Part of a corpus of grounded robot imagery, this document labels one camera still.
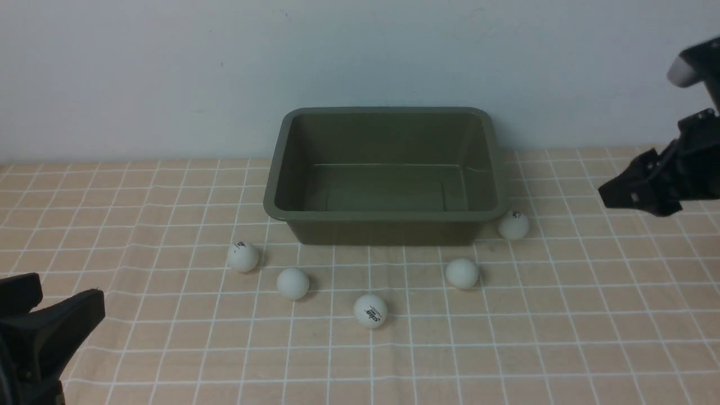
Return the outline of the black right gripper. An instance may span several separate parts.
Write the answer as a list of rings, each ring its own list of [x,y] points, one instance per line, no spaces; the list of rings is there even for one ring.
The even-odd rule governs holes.
[[[661,153],[636,156],[597,189],[607,209],[632,209],[656,217],[682,210],[686,201],[719,198],[719,117],[703,110],[677,123],[679,137]]]

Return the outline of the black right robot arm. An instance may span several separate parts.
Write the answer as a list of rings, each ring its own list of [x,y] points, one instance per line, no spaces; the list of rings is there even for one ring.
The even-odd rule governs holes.
[[[705,85],[717,106],[719,40],[695,44],[678,54],[668,80],[676,87]],[[618,176],[598,188],[607,209],[643,211],[668,217],[686,201],[719,198],[718,107],[705,109],[677,123],[679,136],[661,152],[651,148],[636,156]]]

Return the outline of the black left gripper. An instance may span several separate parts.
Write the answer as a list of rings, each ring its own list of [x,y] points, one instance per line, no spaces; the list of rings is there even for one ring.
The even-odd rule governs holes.
[[[43,309],[39,274],[1,281],[1,403],[65,404],[61,375],[105,318],[105,293],[91,288]]]

